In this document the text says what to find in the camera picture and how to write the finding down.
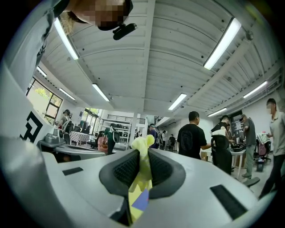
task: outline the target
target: black t-shirt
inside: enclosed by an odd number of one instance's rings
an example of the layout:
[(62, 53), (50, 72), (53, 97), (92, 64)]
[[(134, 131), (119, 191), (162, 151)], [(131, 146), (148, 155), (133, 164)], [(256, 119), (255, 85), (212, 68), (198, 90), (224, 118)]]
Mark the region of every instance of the black t-shirt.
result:
[(175, 138), (173, 136), (169, 138), (169, 141), (171, 142), (172, 146), (175, 144)]
[(207, 145), (204, 131), (195, 124), (186, 124), (178, 133), (179, 154), (191, 158), (200, 158), (201, 146)]
[(221, 127), (225, 127), (227, 129), (227, 124), (224, 122), (219, 122), (212, 130), (211, 132), (214, 132), (216, 130), (221, 130)]

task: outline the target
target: white t-shirt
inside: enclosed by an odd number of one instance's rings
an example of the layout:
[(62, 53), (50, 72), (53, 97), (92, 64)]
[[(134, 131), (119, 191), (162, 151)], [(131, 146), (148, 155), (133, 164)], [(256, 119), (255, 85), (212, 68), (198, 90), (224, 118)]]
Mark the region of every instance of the white t-shirt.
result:
[(162, 140), (163, 140), (163, 141), (166, 141), (165, 133), (162, 133)]

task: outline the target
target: tablecloth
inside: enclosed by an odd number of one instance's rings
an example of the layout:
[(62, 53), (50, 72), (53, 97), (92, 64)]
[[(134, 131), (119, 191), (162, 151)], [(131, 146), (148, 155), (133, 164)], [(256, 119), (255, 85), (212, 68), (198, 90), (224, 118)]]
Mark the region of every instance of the tablecloth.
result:
[(84, 133), (76, 132), (76, 131), (70, 132), (69, 137), (70, 137), (70, 141), (75, 141), (77, 143), (79, 143), (80, 141), (87, 142), (89, 140), (88, 134), (84, 134)]

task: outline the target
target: black logo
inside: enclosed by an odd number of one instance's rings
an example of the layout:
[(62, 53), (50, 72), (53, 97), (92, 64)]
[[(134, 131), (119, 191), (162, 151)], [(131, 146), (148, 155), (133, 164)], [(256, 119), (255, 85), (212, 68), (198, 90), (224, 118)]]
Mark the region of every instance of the black logo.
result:
[(31, 142), (33, 143), (37, 135), (39, 134), (43, 124), (36, 118), (36, 116), (32, 112), (30, 112), (30, 114), (28, 115), (27, 121), (29, 121), (29, 119), (33, 120), (33, 122), (37, 126), (37, 129), (35, 130), (34, 134), (31, 134), (32, 126), (27, 122), (26, 124), (27, 131), (24, 136), (20, 135), (20, 138), (23, 140), (27, 140), (27, 138), (29, 138)]

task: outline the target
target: white machine surface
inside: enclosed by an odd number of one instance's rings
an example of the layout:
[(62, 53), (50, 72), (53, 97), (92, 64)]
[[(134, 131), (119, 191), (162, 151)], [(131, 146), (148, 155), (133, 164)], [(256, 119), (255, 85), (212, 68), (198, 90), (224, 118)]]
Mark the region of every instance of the white machine surface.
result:
[[(98, 178), (101, 168), (133, 150), (97, 159), (57, 164), (51, 154), (44, 154), (49, 178), (52, 183), (66, 181), (81, 197), (106, 216), (111, 216), (123, 202), (123, 197), (110, 194)], [(219, 168), (168, 151), (156, 152), (179, 162), (186, 171), (182, 187), (172, 196), (150, 200), (146, 211), (132, 226), (145, 227), (220, 227), (232, 221), (231, 217), (212, 193), (210, 187), (223, 185), (246, 209), (257, 204), (257, 198), (245, 185)], [(55, 170), (83, 169), (72, 175), (63, 176)], [(63, 191), (54, 186), (55, 193)]]

